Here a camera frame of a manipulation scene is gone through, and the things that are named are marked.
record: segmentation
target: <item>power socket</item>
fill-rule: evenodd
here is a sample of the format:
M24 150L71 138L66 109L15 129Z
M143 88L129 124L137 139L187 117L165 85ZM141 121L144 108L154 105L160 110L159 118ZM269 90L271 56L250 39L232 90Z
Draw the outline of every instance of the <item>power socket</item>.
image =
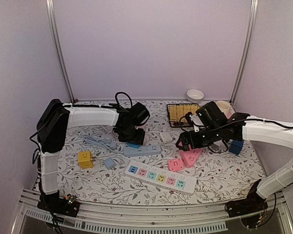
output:
M158 155L161 152L160 145L141 146L138 149L132 147L124 148L125 157L138 157L144 155Z
M201 155L202 151L203 149L194 149L190 151L180 150L179 153L181 155L183 162L185 163L185 166L187 168L190 168L195 164L196 160Z
M145 163L131 160L125 169L125 175L170 191L192 195L197 178L157 168Z

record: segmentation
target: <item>pink power strip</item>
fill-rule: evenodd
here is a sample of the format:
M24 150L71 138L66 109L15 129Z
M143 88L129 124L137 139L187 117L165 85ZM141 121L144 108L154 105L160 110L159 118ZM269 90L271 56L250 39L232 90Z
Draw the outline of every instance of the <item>pink power strip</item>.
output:
M179 153L181 155L183 162L185 163L185 166L187 168L190 168L195 164L196 160L201 155L202 151L203 149L194 149L190 151L180 150Z

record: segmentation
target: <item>blue cable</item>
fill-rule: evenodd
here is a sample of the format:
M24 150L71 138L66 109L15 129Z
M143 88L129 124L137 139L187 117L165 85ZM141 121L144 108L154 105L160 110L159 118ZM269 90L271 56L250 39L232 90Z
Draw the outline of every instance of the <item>blue cable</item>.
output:
M114 141L108 139L99 139L89 135L83 135L85 145L94 145L104 148L116 154L123 154L123 151L114 151L117 148L117 144Z

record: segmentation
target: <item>pink socket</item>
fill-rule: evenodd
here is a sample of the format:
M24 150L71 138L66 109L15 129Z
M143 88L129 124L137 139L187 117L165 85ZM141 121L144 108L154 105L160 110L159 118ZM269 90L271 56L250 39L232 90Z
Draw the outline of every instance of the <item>pink socket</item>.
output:
M182 161L181 158L170 160L168 161L168 168L172 172L181 171L185 168L184 162Z
M194 150L190 150L190 151L180 150L179 153L181 155L182 160L185 163L185 166L187 168L190 168L195 164L196 160L201 155L202 151L203 151L203 149L194 149Z
M176 182L175 178L168 177L166 184L174 185Z
M138 171L138 175L140 175L140 176L146 176L146 174L147 174L147 171L146 171L146 170L144 170L144 169L139 169L139 171Z

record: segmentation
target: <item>pink plug adapter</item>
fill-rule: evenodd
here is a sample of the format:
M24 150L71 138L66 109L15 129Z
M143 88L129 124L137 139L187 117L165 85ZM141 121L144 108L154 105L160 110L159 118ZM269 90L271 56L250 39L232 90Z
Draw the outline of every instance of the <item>pink plug adapter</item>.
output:
M185 167L184 167L184 163L183 163L182 159L178 158L178 159L169 160L168 161L168 168L172 172L178 172L178 171L183 170Z
M180 150L179 153L181 155L182 160L185 163L185 166L187 168L190 168L195 164L196 160L201 155L202 151L203 149L194 149L190 151Z

